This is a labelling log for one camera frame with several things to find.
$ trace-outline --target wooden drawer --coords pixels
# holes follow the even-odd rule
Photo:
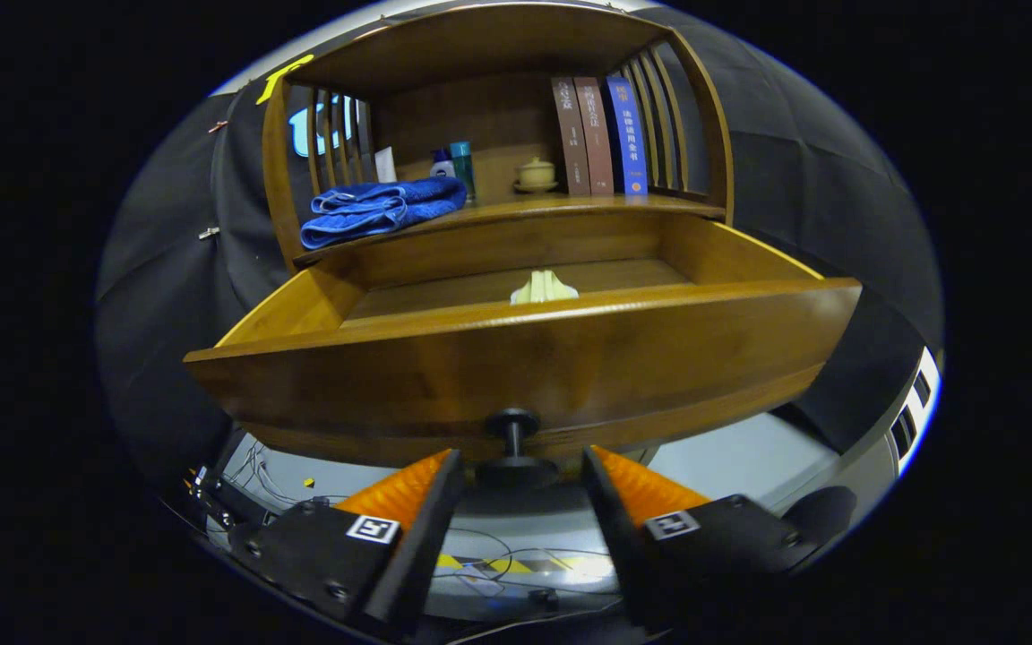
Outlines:
[[[580,297],[509,304],[540,268]],[[482,421],[515,405],[544,422],[527,453],[567,469],[798,396],[859,291],[691,215],[483,221],[332,249],[186,363],[278,449],[494,458]]]

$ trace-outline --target blue towel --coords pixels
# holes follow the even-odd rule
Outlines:
[[[397,231],[464,206],[461,180],[427,180],[390,184],[355,184],[313,197],[310,207],[321,217],[302,226],[302,245],[316,250],[356,237]]]

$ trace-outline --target brown book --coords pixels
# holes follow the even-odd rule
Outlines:
[[[584,123],[591,194],[611,195],[615,192],[615,180],[611,174],[611,143],[608,139],[608,122],[603,116],[600,82],[585,76],[573,78],[573,82],[576,85],[581,121]]]
[[[565,139],[565,173],[571,195],[590,195],[588,184],[587,148],[584,143],[584,119],[581,119],[576,85],[569,77],[552,78],[552,94],[556,97],[556,115],[560,118],[560,136]]]

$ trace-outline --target book spine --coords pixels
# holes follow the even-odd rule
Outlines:
[[[588,175],[592,195],[611,195],[615,180],[611,172],[611,142],[608,139],[608,122],[603,114],[603,94],[600,82],[591,77],[573,78],[580,117],[584,122],[584,141],[587,144]]]
[[[587,148],[584,143],[584,123],[576,99],[576,85],[572,78],[552,78],[552,94],[556,97],[556,115],[560,118],[560,136],[565,139],[568,192],[589,195]]]
[[[640,110],[635,105],[632,86],[626,78],[609,76],[608,93],[619,148],[622,191],[626,195],[647,195],[647,160],[643,156]]]

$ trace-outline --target floor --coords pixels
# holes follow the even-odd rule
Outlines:
[[[770,509],[837,461],[839,455],[813,438],[771,414],[757,414],[664,445],[648,466],[710,498],[741,492]],[[226,465],[225,480],[280,513],[315,495],[340,502],[394,472],[299,457],[247,436]],[[309,479],[312,487],[304,485]],[[212,540],[228,548],[224,533],[212,533]],[[451,520],[425,612],[512,619],[537,611],[527,593],[543,587],[556,588],[561,611],[601,608],[618,595],[605,553],[578,485],[503,497],[471,489]]]

